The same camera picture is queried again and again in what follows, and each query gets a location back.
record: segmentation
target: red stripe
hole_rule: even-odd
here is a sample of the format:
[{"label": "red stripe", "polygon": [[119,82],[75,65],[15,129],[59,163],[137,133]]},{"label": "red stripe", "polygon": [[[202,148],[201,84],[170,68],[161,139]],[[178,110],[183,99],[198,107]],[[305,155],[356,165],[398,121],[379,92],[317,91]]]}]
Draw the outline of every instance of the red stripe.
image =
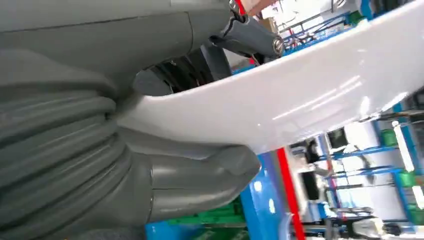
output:
[{"label": "red stripe", "polygon": [[237,3],[238,8],[240,9],[240,15],[245,15],[246,14],[246,10],[243,7],[242,0],[235,0],[235,2]]},{"label": "red stripe", "polygon": [[304,227],[299,216],[298,202],[296,199],[295,187],[293,186],[290,168],[287,162],[286,151],[284,147],[277,150],[278,162],[281,170],[282,183],[284,184],[287,195],[287,203],[290,212],[293,214],[293,224],[297,240],[305,240]]}]

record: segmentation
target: metal bar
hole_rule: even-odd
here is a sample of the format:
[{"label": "metal bar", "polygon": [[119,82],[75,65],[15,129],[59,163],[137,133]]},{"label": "metal bar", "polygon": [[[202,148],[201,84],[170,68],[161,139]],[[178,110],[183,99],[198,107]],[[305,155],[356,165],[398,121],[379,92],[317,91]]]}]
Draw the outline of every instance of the metal bar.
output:
[{"label": "metal bar", "polygon": [[325,30],[327,30],[327,29],[331,29],[332,27],[335,27],[335,26],[337,26],[337,25],[339,25],[339,24],[343,24],[344,22],[345,22],[345,21],[339,21],[339,22],[334,23],[334,24],[332,24],[332,25],[330,25],[330,26],[328,26],[328,27],[325,27],[325,28],[323,28],[323,29],[320,29],[320,30],[315,31],[315,32],[314,32],[314,34],[320,33],[320,32],[325,31]]},{"label": "metal bar", "polygon": [[395,168],[392,166],[385,166],[384,168],[377,168],[377,169],[366,169],[366,170],[357,170],[357,171],[350,171],[350,172],[343,172],[343,173],[335,173],[331,178],[338,179],[338,178],[345,178],[346,176],[352,177],[352,176],[366,176],[366,175],[375,175],[375,174],[387,174],[387,173],[400,173],[402,171],[402,168]]},{"label": "metal bar", "polygon": [[[318,24],[315,24],[314,26],[311,26],[311,27],[309,27],[309,28],[307,28],[307,29],[305,29],[305,30],[303,30],[303,31],[301,31],[301,32],[294,33],[294,34],[292,34],[292,35],[290,35],[290,36],[288,36],[288,37],[285,37],[285,38],[283,38],[283,40],[285,40],[285,39],[289,39],[290,37],[293,37],[293,36],[300,35],[300,34],[302,34],[302,33],[306,32],[306,31],[308,31],[308,30],[311,30],[311,29],[316,28],[316,27],[318,27],[318,26],[320,26],[320,25],[323,25],[323,24],[326,24],[326,23],[332,22],[332,21],[334,21],[334,20],[336,20],[336,19],[338,19],[338,18],[345,17],[345,16],[347,16],[348,14],[349,14],[349,12],[345,12],[345,13],[342,13],[342,14],[337,15],[337,16],[335,16],[335,17],[332,17],[332,18],[330,18],[330,19],[324,20],[323,22],[320,22],[320,23],[318,23]],[[310,17],[310,18],[308,18],[308,19],[306,19],[306,20],[303,20],[303,21],[301,21],[301,22],[298,22],[298,23],[296,23],[296,24],[293,24],[293,25],[292,25],[292,26],[290,26],[290,27],[286,27],[286,28],[284,28],[283,30],[278,31],[278,32],[279,32],[279,33],[285,32],[285,31],[287,31],[287,30],[288,30],[288,29],[290,29],[290,28],[294,28],[294,27],[296,27],[296,26],[299,26],[300,24],[305,23],[305,22],[307,22],[307,21],[310,21],[310,20],[312,20],[312,19],[315,19],[315,18],[319,17],[320,15],[321,15],[321,14],[317,14],[317,15],[315,15],[315,16],[313,16],[313,17]]]},{"label": "metal bar", "polygon": [[[353,151],[353,152],[345,152],[345,153],[335,153],[332,155],[332,158],[334,160],[338,160],[338,159],[343,159],[343,158],[348,158],[348,157],[353,157],[353,156],[361,156],[361,155],[366,155],[366,154],[376,154],[376,153],[381,153],[381,152],[387,152],[387,151],[394,151],[397,150],[398,148],[395,146],[374,146],[374,147],[369,147],[366,148],[364,150],[360,150],[360,151]],[[320,161],[324,161],[327,160],[327,156],[322,155],[319,157]]]}]

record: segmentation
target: gray plastic housing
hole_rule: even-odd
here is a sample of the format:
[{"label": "gray plastic housing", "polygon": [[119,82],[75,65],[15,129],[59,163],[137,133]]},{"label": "gray plastic housing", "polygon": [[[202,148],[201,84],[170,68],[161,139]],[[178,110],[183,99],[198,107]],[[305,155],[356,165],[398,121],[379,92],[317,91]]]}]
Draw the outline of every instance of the gray plastic housing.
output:
[{"label": "gray plastic housing", "polygon": [[[115,121],[136,73],[223,29],[228,3],[113,2],[1,4],[0,239],[190,215],[229,203],[259,171],[247,147],[173,142]],[[73,14],[90,19],[68,21]]]}]

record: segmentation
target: blue metal frame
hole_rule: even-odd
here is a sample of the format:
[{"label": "blue metal frame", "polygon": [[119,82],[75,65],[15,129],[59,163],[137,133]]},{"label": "blue metal frame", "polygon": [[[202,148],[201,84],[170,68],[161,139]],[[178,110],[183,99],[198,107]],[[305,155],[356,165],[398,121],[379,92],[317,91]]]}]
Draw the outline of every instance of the blue metal frame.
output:
[{"label": "blue metal frame", "polygon": [[[402,112],[402,104],[397,103],[393,106],[393,112],[399,113]],[[399,118],[399,123],[407,123],[407,120],[404,117]],[[406,147],[408,148],[409,154],[412,159],[413,166],[415,168],[415,173],[417,175],[423,175],[423,168],[420,163],[420,159],[417,152],[417,146],[414,143],[414,140],[412,138],[411,129],[408,125],[401,126],[400,129],[402,130],[403,138],[405,139]]]},{"label": "blue metal frame", "polygon": [[352,172],[341,172],[341,173],[335,173],[333,176],[330,176],[329,178],[345,178],[345,177],[352,177],[352,176],[366,176],[366,175],[376,175],[376,174],[391,174],[391,173],[400,173],[402,172],[402,168],[393,167],[390,165],[387,166],[376,166],[376,167],[370,167],[364,170],[358,170]]},{"label": "blue metal frame", "polygon": [[311,26],[311,27],[309,27],[309,28],[307,28],[307,29],[304,29],[304,30],[302,30],[302,31],[300,31],[300,32],[298,32],[298,33],[293,33],[292,35],[290,35],[290,36],[287,36],[287,37],[283,38],[283,40],[287,40],[287,39],[291,39],[291,38],[293,38],[293,37],[297,37],[298,35],[301,35],[301,34],[303,34],[303,33],[307,32],[307,31],[309,31],[309,30],[311,30],[311,29],[313,29],[313,28],[316,28],[316,27],[320,26],[320,25],[326,25],[326,24],[329,24],[329,23],[333,22],[333,21],[334,21],[334,20],[336,20],[336,19],[339,19],[339,18],[345,18],[345,17],[346,17],[346,16],[348,16],[349,14],[350,14],[350,12],[348,11],[348,12],[342,13],[342,14],[340,14],[340,15],[337,15],[337,16],[335,16],[335,17],[329,18],[329,19],[324,20],[324,21],[322,21],[322,22],[320,22],[320,23],[318,23],[318,24],[315,24],[315,25],[313,25],[313,26]]},{"label": "blue metal frame", "polygon": [[401,181],[401,177],[399,175],[399,172],[394,172],[392,175],[393,175],[394,184],[396,185],[397,195],[399,197],[399,201],[402,205],[402,209],[403,209],[403,212],[405,213],[406,219],[410,223],[413,223],[414,218],[413,218],[411,212],[408,209],[408,200],[407,200],[407,197],[405,195],[404,187],[402,186],[402,181]]},{"label": "blue metal frame", "polygon": [[[348,157],[353,157],[353,156],[361,156],[361,155],[366,155],[366,154],[376,154],[376,153],[381,153],[381,152],[387,152],[387,151],[393,151],[393,150],[397,150],[398,147],[396,146],[373,146],[373,147],[369,147],[366,148],[364,150],[359,150],[359,151],[353,151],[353,152],[346,152],[346,153],[335,153],[332,154],[332,158],[334,160],[338,160],[338,159],[343,159],[343,158],[348,158]],[[319,157],[320,161],[324,161],[326,160],[327,157],[325,155],[322,155]]]},{"label": "blue metal frame", "polygon": [[[276,189],[278,169],[274,167],[271,153],[258,158],[261,170],[240,194],[249,237],[252,240],[284,240],[281,236],[286,236],[288,229],[283,226],[290,217],[286,215],[285,199],[281,199]],[[260,183],[260,190],[255,189],[255,182]]]}]

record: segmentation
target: fluorescent light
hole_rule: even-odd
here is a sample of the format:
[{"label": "fluorescent light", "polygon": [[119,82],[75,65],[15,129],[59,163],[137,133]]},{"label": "fluorescent light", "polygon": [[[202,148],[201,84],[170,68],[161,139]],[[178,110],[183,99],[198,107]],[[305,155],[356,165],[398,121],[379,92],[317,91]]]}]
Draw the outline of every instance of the fluorescent light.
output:
[{"label": "fluorescent light", "polygon": [[356,76],[354,76],[354,77],[350,78],[349,80],[347,80],[347,81],[345,81],[344,83],[342,83],[342,84],[340,85],[340,88],[341,88],[341,89],[346,88],[347,86],[349,86],[349,85],[353,84],[354,82],[356,82],[359,78],[361,78],[361,76],[360,76],[360,75],[356,75]]},{"label": "fluorescent light", "polygon": [[343,95],[345,95],[345,94],[347,94],[347,93],[349,93],[350,91],[352,91],[352,90],[354,90],[354,89],[356,89],[357,87],[360,87],[362,85],[362,82],[357,82],[356,84],[354,84],[354,85],[352,85],[352,86],[350,86],[350,87],[348,87],[348,88],[345,88],[343,91],[341,91],[341,92],[339,92],[339,93],[337,93],[336,95],[334,95],[334,96],[332,96],[332,97],[329,97],[329,98],[327,98],[325,101],[322,101],[322,102],[320,102],[320,103],[318,103],[318,104],[316,104],[316,105],[314,105],[310,110],[312,111],[312,110],[314,110],[314,109],[316,109],[316,108],[319,108],[319,107],[321,107],[322,105],[325,105],[325,104],[327,104],[327,103],[329,103],[329,102],[331,102],[331,101],[333,101],[333,100],[335,100],[335,99],[337,99],[337,98],[339,98],[339,97],[341,97],[341,96],[343,96]]},{"label": "fluorescent light", "polygon": [[261,192],[262,191],[262,182],[260,181],[255,181],[253,183],[253,188],[256,192]]},{"label": "fluorescent light", "polygon": [[269,212],[272,214],[276,213],[276,206],[274,205],[274,200],[272,198],[268,201]]},{"label": "fluorescent light", "polygon": [[391,125],[394,127],[394,134],[396,135],[397,144],[399,146],[400,155],[402,156],[403,164],[408,172],[412,172],[414,164],[412,163],[411,155],[405,142],[404,135],[402,134],[401,125],[398,121],[392,121]]},{"label": "fluorescent light", "polygon": [[421,186],[413,186],[412,191],[419,209],[424,209],[424,195]]},{"label": "fluorescent light", "polygon": [[295,108],[293,108],[293,109],[291,109],[291,110],[289,110],[289,111],[286,111],[286,112],[284,112],[284,113],[282,113],[282,114],[280,114],[280,115],[278,115],[278,116],[276,116],[276,117],[272,118],[272,120],[277,120],[277,119],[282,118],[282,117],[284,117],[284,116],[287,116],[287,115],[289,115],[289,114],[291,114],[291,113],[294,113],[294,112],[296,112],[296,111],[298,111],[298,110],[301,110],[301,109],[303,109],[303,108],[306,108],[306,107],[308,107],[308,106],[311,106],[312,104],[314,104],[314,103],[316,103],[316,102],[318,102],[318,101],[320,101],[320,100],[322,100],[322,99],[325,99],[326,97],[329,97],[330,95],[335,94],[336,92],[337,92],[337,89],[332,89],[332,90],[330,90],[330,91],[328,91],[328,92],[324,93],[323,95],[321,95],[321,96],[319,96],[319,97],[317,97],[317,98],[315,98],[315,99],[313,99],[313,100],[311,100],[311,101],[308,101],[308,102],[307,102],[307,103],[305,103],[305,104],[302,104],[302,105],[300,105],[300,106],[297,106],[297,107],[295,107]]}]

